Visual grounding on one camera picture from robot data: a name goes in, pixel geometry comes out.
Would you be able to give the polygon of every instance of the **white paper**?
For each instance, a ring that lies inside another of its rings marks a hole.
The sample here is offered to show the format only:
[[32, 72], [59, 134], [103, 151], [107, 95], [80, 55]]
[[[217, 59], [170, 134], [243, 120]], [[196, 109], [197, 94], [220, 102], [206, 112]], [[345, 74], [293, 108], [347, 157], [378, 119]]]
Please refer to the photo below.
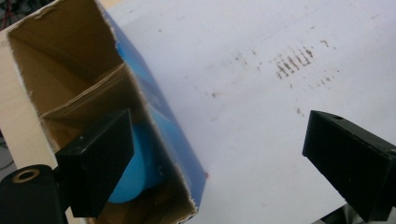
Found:
[[396, 144], [395, 11], [393, 0], [134, 0], [109, 10], [209, 174], [188, 223], [309, 224], [345, 203], [302, 156], [309, 112]]

